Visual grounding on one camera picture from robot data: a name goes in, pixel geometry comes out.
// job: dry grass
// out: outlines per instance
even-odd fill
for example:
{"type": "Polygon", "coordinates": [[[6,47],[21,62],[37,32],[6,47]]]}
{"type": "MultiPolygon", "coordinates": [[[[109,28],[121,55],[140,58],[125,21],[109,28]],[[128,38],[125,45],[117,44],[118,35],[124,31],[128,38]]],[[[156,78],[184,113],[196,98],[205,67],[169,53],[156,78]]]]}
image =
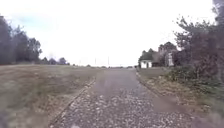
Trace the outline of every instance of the dry grass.
{"type": "Polygon", "coordinates": [[[221,117],[224,113],[223,89],[210,88],[214,94],[207,94],[204,92],[209,89],[208,87],[193,89],[177,82],[170,82],[163,77],[168,73],[164,68],[143,69],[138,72],[140,81],[152,91],[184,106],[189,113],[204,117],[213,124],[224,125],[221,117]]]}
{"type": "Polygon", "coordinates": [[[100,70],[72,66],[1,66],[0,127],[47,127],[100,70]]]}

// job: paved road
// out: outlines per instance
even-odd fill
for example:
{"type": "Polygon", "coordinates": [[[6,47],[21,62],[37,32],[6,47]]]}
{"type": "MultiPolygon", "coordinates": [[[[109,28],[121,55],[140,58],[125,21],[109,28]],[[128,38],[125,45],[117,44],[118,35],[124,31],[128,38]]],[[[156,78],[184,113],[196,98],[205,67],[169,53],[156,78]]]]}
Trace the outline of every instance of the paved road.
{"type": "Polygon", "coordinates": [[[135,71],[105,70],[51,128],[196,128],[175,106],[154,95],[135,71]]]}

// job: sky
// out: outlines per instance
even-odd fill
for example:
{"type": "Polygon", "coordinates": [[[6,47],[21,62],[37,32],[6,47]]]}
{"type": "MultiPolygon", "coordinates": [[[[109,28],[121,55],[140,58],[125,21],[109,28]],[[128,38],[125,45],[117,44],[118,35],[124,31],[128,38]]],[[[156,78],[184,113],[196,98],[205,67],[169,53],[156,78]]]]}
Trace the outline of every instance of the sky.
{"type": "Polygon", "coordinates": [[[77,65],[136,65],[143,50],[175,44],[180,16],[214,19],[212,0],[0,0],[0,14],[41,43],[41,57],[77,65]]]}

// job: road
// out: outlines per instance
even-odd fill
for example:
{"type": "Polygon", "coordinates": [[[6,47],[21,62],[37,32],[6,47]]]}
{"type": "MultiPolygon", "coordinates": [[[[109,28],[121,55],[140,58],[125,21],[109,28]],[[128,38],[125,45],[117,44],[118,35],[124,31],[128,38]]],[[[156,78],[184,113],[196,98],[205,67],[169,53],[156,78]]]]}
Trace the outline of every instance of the road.
{"type": "Polygon", "coordinates": [[[100,73],[50,128],[199,128],[178,107],[142,86],[134,70],[100,73]]]}

